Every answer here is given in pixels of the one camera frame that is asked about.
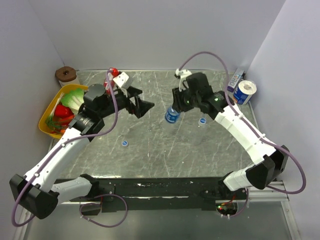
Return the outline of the blue Pocari bottle cap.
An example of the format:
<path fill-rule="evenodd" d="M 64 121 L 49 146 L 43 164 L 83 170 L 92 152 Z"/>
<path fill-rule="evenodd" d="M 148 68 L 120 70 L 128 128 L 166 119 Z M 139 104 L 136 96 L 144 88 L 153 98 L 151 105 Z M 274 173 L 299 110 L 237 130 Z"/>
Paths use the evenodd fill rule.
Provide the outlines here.
<path fill-rule="evenodd" d="M 121 145 L 122 145 L 123 147 L 127 147 L 128 144 L 129 144 L 129 143 L 128 143 L 126 140 L 124 140 L 124 141 L 121 143 Z"/>

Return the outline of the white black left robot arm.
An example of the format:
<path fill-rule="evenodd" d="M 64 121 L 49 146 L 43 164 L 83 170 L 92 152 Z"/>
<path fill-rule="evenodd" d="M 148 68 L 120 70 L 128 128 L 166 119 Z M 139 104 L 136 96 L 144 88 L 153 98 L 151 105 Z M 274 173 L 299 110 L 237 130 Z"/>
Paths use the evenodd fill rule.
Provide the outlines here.
<path fill-rule="evenodd" d="M 68 163 L 95 137 L 103 135 L 104 118 L 117 115 L 122 109 L 138 119 L 143 117 L 154 103 L 140 99 L 142 90 L 130 86 L 126 93 L 116 89 L 107 94 L 103 85 L 93 84 L 83 96 L 78 114 L 70 122 L 57 145 L 23 176 L 15 174 L 9 185 L 15 205 L 28 210 L 33 217 L 48 217 L 57 205 L 84 197 L 88 201 L 99 195 L 98 179 L 82 174 L 74 180 L 57 184 L 56 180 Z"/>

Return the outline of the blue label Pocari bottle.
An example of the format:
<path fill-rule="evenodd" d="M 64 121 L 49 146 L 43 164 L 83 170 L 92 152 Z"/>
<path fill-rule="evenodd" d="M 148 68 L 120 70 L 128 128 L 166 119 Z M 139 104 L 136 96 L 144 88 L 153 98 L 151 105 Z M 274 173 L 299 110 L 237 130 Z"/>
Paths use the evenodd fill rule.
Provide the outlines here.
<path fill-rule="evenodd" d="M 175 124 L 180 117 L 180 113 L 173 109 L 172 106 L 168 107 L 164 115 L 164 120 L 169 124 Z"/>

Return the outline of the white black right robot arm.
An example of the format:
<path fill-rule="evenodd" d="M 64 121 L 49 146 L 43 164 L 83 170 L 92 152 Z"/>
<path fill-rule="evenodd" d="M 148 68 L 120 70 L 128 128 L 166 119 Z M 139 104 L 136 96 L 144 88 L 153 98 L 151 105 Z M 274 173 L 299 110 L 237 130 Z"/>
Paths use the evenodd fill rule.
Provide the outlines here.
<path fill-rule="evenodd" d="M 218 187 L 223 199 L 230 199 L 236 190 L 255 187 L 265 189 L 283 172 L 288 155 L 266 144 L 266 137 L 248 121 L 224 91 L 214 92 L 204 73 L 176 70 L 179 86 L 172 89 L 172 108 L 178 113 L 198 108 L 223 126 L 245 149 L 252 164 L 227 174 Z"/>

